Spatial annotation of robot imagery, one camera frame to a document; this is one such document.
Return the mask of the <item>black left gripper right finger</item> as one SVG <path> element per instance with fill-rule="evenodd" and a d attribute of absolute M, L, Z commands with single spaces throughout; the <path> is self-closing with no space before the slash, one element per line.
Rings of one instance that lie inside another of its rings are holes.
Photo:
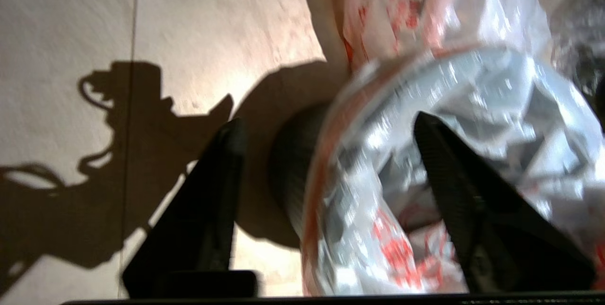
<path fill-rule="evenodd" d="M 414 140 L 471 293 L 588 290 L 594 264 L 432 114 Z"/>

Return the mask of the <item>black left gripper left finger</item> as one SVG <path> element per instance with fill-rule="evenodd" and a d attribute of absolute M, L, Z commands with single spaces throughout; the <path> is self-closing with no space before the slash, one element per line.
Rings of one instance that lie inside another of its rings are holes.
<path fill-rule="evenodd" d="M 247 136 L 239 118 L 213 137 L 130 260 L 130 298 L 254 298 L 257 275 L 231 270 Z"/>

